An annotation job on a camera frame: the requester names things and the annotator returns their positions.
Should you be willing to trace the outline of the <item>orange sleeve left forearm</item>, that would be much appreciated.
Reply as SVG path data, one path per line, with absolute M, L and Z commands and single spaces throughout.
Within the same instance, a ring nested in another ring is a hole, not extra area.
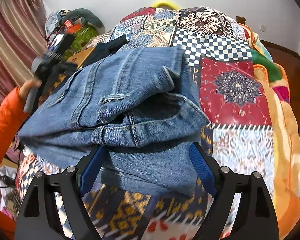
M 0 164 L 21 124 L 28 116 L 23 112 L 29 89 L 23 85 L 12 90 L 0 105 Z M 0 239 L 14 239 L 15 221 L 0 211 Z

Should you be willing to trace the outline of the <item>person left hand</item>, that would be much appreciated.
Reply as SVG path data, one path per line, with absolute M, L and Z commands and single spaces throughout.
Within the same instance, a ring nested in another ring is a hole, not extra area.
M 27 80 L 19 89 L 19 97 L 25 102 L 31 88 L 39 88 L 42 81 L 37 78 Z

